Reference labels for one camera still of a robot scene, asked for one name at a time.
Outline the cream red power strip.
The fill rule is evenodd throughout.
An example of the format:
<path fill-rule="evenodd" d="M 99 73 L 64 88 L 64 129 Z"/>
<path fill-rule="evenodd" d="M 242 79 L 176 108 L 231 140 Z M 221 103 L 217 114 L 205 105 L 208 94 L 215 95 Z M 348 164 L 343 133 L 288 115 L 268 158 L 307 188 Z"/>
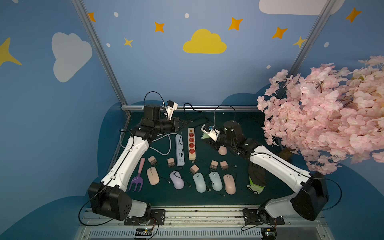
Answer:
<path fill-rule="evenodd" d="M 190 161 L 196 160 L 196 139 L 195 129 L 188 128 L 188 156 Z"/>

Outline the white power strip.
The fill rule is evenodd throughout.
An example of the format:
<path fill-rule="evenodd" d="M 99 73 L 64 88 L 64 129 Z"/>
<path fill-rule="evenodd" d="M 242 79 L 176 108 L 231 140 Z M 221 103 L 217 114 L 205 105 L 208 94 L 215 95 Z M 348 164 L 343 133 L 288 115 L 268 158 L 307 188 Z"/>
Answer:
<path fill-rule="evenodd" d="M 176 139 L 176 154 L 177 154 L 176 164 L 177 164 L 177 167 L 183 167 L 185 165 L 183 138 L 181 135 L 176 135 L 175 139 Z"/>

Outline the light green wireless mouse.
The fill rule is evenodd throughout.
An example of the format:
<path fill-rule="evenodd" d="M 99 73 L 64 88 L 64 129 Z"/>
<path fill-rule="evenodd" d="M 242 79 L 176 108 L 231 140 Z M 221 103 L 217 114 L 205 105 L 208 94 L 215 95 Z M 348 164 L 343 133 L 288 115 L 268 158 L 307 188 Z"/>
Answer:
<path fill-rule="evenodd" d="M 196 173 L 193 175 L 193 180 L 196 185 L 196 190 L 199 193 L 204 193 L 207 190 L 207 185 L 205 183 L 204 176 L 201 173 Z"/>

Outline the purple wireless mouse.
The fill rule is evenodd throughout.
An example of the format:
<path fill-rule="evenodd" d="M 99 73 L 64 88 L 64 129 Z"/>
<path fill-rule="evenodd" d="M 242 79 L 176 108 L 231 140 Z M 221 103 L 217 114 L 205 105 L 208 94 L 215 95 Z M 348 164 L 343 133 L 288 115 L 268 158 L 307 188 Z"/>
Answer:
<path fill-rule="evenodd" d="M 170 179 L 176 190 L 181 190 L 185 186 L 185 182 L 178 171 L 171 172 Z"/>

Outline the green charger adapter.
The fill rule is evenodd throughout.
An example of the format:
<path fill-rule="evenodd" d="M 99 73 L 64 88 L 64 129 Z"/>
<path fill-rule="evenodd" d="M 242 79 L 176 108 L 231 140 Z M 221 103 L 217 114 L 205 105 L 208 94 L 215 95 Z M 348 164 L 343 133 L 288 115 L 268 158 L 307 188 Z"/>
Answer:
<path fill-rule="evenodd" d="M 201 139 L 204 140 L 204 139 L 210 139 L 211 137 L 207 134 L 207 133 L 203 133 Z"/>

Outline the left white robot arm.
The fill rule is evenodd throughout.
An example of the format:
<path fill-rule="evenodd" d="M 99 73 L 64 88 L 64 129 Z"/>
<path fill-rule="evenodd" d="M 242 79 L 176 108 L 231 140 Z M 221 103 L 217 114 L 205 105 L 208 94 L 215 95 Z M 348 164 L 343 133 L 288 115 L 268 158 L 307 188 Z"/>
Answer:
<path fill-rule="evenodd" d="M 131 199 L 126 191 L 136 167 L 143 168 L 143 155 L 157 136 L 181 129 L 181 120 L 173 117 L 177 108 L 178 104 L 172 101 L 168 101 L 166 107 L 144 106 L 144 116 L 130 132 L 131 137 L 115 165 L 99 183 L 92 183 L 88 189 L 93 213 L 118 221 L 150 217 L 149 204 Z"/>

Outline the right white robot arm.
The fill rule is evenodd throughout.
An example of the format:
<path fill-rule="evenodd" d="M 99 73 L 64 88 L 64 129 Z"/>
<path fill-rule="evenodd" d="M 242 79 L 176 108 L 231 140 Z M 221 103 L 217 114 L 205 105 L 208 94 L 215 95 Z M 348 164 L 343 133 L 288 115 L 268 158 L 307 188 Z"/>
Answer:
<path fill-rule="evenodd" d="M 257 184 L 265 186 L 265 172 L 273 174 L 291 188 L 293 194 L 265 201 L 258 207 L 258 218 L 262 223 L 284 216 L 300 216 L 314 221 L 329 200 L 325 178 L 300 169 L 252 138 L 246 138 L 241 125 L 236 121 L 224 123 L 221 131 L 214 126 L 203 125 L 203 140 L 214 148 L 226 147 L 233 153 L 256 165 Z"/>

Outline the black green work glove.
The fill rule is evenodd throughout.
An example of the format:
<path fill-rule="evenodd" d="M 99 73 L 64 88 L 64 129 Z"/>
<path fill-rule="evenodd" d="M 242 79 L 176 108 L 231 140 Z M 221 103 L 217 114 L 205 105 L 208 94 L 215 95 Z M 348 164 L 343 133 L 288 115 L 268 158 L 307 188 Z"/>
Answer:
<path fill-rule="evenodd" d="M 260 194 L 266 185 L 266 173 L 265 169 L 252 162 L 249 163 L 248 175 L 250 183 L 247 185 L 247 189 L 254 194 Z"/>

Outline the purple pink garden fork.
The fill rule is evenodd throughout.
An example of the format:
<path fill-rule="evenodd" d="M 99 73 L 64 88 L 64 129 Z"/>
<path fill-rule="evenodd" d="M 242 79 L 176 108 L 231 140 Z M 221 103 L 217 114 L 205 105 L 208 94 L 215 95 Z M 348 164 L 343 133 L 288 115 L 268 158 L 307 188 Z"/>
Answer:
<path fill-rule="evenodd" d="M 140 192 L 142 190 L 144 180 L 141 176 L 141 173 L 142 173 L 144 164 L 145 164 L 145 158 L 141 158 L 140 164 L 139 164 L 139 169 L 138 169 L 138 174 L 136 177 L 134 177 L 132 179 L 130 187 L 129 187 L 129 191 L 131 191 L 133 186 L 135 186 L 135 188 L 133 190 L 134 192 Z"/>

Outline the pink cherry blossom tree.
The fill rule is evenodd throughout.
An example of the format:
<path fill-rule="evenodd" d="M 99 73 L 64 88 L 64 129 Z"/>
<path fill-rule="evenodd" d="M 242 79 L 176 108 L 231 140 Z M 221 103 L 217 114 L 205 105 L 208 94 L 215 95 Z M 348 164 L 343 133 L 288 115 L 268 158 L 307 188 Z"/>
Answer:
<path fill-rule="evenodd" d="M 353 71 L 333 64 L 312 68 L 307 77 L 282 70 L 270 84 L 258 97 L 268 145 L 280 139 L 323 175 L 345 159 L 384 161 L 383 56 Z"/>

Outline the aluminium frame rail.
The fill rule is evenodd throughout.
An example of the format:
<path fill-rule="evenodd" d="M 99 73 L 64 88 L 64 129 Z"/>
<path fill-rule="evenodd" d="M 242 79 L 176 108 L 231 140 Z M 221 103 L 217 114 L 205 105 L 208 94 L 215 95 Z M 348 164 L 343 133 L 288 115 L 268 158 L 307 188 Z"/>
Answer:
<path fill-rule="evenodd" d="M 122 105 L 123 111 L 142 111 L 144 109 L 143 105 Z M 183 105 L 179 106 L 177 108 L 177 111 L 203 111 L 203 112 L 213 112 L 216 110 L 217 112 L 259 112 L 259 109 L 257 106 L 190 106 L 186 105 L 183 107 Z"/>

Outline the beige pink wireless mouse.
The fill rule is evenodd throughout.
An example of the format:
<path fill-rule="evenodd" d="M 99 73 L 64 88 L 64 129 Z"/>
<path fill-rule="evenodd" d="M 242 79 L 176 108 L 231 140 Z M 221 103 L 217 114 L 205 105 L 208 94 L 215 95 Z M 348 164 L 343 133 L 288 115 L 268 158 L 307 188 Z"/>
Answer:
<path fill-rule="evenodd" d="M 155 167 L 150 167 L 147 169 L 147 176 L 152 186 L 155 186 L 160 182 L 160 177 Z"/>

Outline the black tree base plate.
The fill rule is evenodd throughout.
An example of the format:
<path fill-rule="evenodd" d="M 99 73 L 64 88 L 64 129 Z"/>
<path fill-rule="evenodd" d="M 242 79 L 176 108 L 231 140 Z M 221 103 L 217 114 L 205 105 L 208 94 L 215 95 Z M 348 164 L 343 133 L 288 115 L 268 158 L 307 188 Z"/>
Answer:
<path fill-rule="evenodd" d="M 290 148 L 284 148 L 280 153 L 279 153 L 279 157 L 284 159 L 284 160 L 288 160 L 292 157 L 292 155 L 294 155 L 293 153 L 293 150 L 290 149 Z"/>

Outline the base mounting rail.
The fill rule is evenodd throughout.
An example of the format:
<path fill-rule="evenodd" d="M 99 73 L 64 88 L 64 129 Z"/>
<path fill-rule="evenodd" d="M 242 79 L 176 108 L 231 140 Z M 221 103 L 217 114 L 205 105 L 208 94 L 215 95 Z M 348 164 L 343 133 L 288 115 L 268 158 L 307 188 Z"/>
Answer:
<path fill-rule="evenodd" d="M 76 240 L 332 240 L 323 216 L 315 221 L 279 217 L 270 224 L 254 223 L 256 205 L 153 207 L 153 221 L 133 218 L 108 222 L 87 209 Z"/>

